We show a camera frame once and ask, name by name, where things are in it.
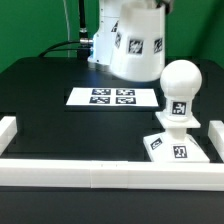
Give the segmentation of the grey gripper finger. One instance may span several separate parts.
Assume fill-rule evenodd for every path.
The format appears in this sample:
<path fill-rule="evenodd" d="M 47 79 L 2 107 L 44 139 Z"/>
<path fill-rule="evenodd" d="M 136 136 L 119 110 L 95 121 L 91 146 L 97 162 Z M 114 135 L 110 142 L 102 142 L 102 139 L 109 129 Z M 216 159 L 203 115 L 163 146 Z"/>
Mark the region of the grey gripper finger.
<path fill-rule="evenodd" d="M 156 1 L 157 1 L 157 7 L 164 6 L 165 12 L 167 14 L 170 14 L 173 11 L 174 0 L 156 0 Z"/>

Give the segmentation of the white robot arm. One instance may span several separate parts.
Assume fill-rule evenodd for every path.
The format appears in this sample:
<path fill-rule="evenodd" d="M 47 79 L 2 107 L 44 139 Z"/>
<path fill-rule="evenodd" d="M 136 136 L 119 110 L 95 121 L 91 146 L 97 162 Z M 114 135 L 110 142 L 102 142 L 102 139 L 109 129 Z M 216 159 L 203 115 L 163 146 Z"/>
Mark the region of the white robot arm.
<path fill-rule="evenodd" d="M 99 28 L 93 35 L 93 47 L 88 58 L 89 67 L 108 71 L 122 5 L 129 2 L 147 3 L 152 8 L 165 6 L 173 11 L 175 0 L 99 0 Z"/>

